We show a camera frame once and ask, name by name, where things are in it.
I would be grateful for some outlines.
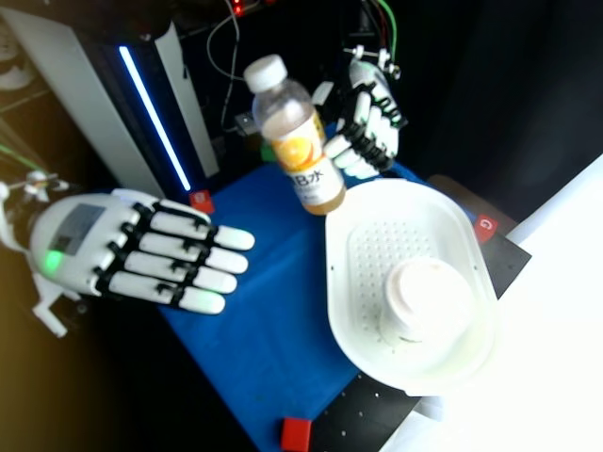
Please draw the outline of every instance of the bottle cap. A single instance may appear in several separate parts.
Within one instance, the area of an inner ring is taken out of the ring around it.
[[[278,55],[268,55],[250,64],[243,77],[253,94],[276,87],[286,79],[286,67]]]

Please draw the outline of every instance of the green cable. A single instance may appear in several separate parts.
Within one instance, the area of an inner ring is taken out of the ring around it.
[[[1,153],[5,153],[6,155],[14,158],[19,163],[25,165],[26,167],[28,167],[28,168],[30,168],[32,170],[38,170],[38,171],[41,171],[43,173],[46,173],[46,170],[44,168],[42,168],[40,165],[38,165],[37,163],[32,162],[28,158],[25,158],[25,157],[23,157],[22,155],[20,155],[18,153],[15,153],[12,149],[8,148],[7,146],[5,146],[2,143],[0,143],[0,152]]]
[[[392,59],[396,58],[396,45],[398,44],[398,25],[396,24],[396,16],[394,16],[394,11],[392,8],[385,3],[385,0],[377,0],[379,4],[385,9],[385,12],[389,16],[389,20],[392,23]]]

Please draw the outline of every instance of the robotic hand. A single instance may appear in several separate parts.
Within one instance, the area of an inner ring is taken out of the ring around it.
[[[11,228],[0,231],[8,246]],[[139,299],[219,314],[223,295],[236,289],[234,275],[248,267],[237,251],[249,250],[254,237],[216,226],[206,214],[178,202],[116,189],[51,204],[33,227],[29,250],[17,248],[14,237],[10,244],[32,268],[40,294],[34,314],[61,337],[67,330],[50,311],[60,295]]]
[[[366,179],[391,168],[398,154],[399,129],[407,120],[399,112],[383,74],[399,78],[399,68],[390,62],[385,49],[371,54],[379,58],[378,66],[361,59],[367,55],[362,46],[348,52],[353,58],[343,87],[334,91],[333,82],[323,82],[313,101],[323,114],[329,104],[343,106],[337,135],[324,150],[346,174]]]

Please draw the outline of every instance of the blue led light strip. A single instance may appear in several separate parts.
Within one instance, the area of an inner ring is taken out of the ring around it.
[[[142,103],[144,104],[144,107],[147,109],[147,112],[149,113],[149,117],[151,118],[151,121],[153,122],[153,125],[155,126],[155,130],[159,134],[159,138],[161,139],[161,142],[163,143],[163,147],[166,150],[168,157],[170,158],[171,164],[173,165],[173,168],[176,170],[176,173],[178,174],[178,177],[180,178],[180,183],[182,184],[182,187],[184,188],[185,191],[190,191],[190,183],[188,182],[187,175],[185,174],[185,171],[182,169],[182,165],[180,165],[180,161],[178,160],[176,152],[174,151],[173,147],[171,146],[170,139],[168,138],[168,134],[166,134],[166,130],[163,128],[163,124],[161,123],[161,121],[159,120],[159,117],[157,116],[155,107],[153,106],[153,103],[151,102],[151,98],[149,97],[149,93],[147,92],[147,89],[144,87],[144,84],[142,83],[142,79],[140,78],[139,70],[137,69],[136,65],[134,64],[134,60],[132,59],[132,56],[130,55],[130,51],[128,50],[127,47],[122,45],[122,46],[120,46],[120,54],[122,55],[123,63],[125,63],[125,67],[127,68],[128,72],[130,73],[130,77],[132,77],[132,81],[134,82],[134,85],[136,86],[136,89],[139,92],[140,99],[142,100]]]

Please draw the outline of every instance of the blue tablecloth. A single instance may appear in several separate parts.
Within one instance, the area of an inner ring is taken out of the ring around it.
[[[250,268],[221,315],[161,312],[255,445],[279,451],[283,418],[314,419],[358,372],[329,328],[324,218],[303,210],[273,164],[213,201],[216,224],[255,235]]]

